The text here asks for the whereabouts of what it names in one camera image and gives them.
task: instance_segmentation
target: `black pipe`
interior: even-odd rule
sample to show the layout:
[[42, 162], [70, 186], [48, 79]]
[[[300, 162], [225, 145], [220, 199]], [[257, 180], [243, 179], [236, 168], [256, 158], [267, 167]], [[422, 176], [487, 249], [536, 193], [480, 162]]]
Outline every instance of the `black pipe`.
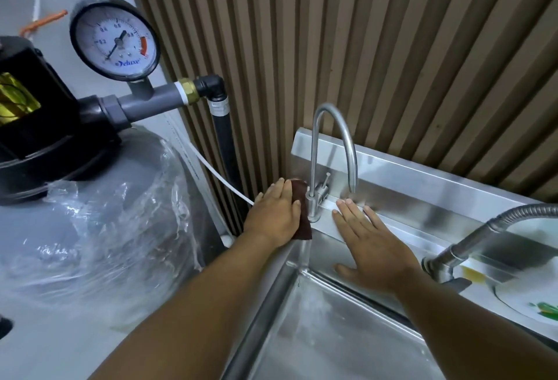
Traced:
[[[229, 100], [225, 90], [225, 82], [216, 74], [211, 74], [194, 80], [194, 86], [198, 90], [198, 94], [205, 96], [208, 100], [227, 180], [234, 188], [243, 192], [234, 146], [233, 129], [230, 123]], [[234, 198], [241, 220], [244, 222], [248, 214], [248, 205], [239, 196], [234, 195]]]

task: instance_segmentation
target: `stainless steel faucet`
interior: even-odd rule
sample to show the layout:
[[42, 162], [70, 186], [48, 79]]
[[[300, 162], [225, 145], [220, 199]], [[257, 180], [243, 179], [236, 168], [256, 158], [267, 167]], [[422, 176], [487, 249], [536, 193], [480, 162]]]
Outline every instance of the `stainless steel faucet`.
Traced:
[[464, 278], [454, 278], [453, 269], [467, 261], [471, 253], [478, 250], [489, 237], [504, 233], [512, 224], [533, 218], [558, 218], [558, 204], [528, 204], [504, 211], [461, 242], [444, 249], [437, 257], [424, 258], [422, 268], [438, 283], [449, 283], [463, 291], [471, 282]]
[[341, 112], [332, 104], [321, 104], [314, 114], [314, 124], [312, 126], [312, 156], [310, 162], [310, 186], [306, 192], [306, 207], [308, 208], [308, 219], [310, 222], [316, 222], [320, 219], [319, 206], [328, 195], [328, 181], [330, 173], [326, 174], [324, 181], [316, 185], [316, 164], [317, 164], [317, 140], [320, 129], [320, 119], [324, 112], [331, 114], [341, 131], [343, 145], [345, 146], [345, 154], [347, 157], [347, 172], [349, 180], [349, 190], [355, 193], [357, 190], [358, 167], [357, 167], [357, 151], [354, 149], [353, 139], [350, 136], [350, 130], [341, 115]]

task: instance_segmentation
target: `yellow label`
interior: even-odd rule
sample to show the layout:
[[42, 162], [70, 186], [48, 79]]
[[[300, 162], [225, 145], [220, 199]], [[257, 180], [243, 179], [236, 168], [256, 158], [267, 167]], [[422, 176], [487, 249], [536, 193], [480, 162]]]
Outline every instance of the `yellow label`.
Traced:
[[0, 126], [38, 110], [41, 104], [10, 73], [0, 73]]

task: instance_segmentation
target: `gauge dial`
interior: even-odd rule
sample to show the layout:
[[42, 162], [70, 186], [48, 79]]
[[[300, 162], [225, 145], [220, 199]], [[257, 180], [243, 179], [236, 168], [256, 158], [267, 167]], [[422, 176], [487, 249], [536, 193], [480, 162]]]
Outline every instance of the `gauge dial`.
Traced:
[[70, 38], [85, 64], [114, 80], [146, 77], [160, 56], [155, 32], [123, 0], [81, 0], [72, 14]]

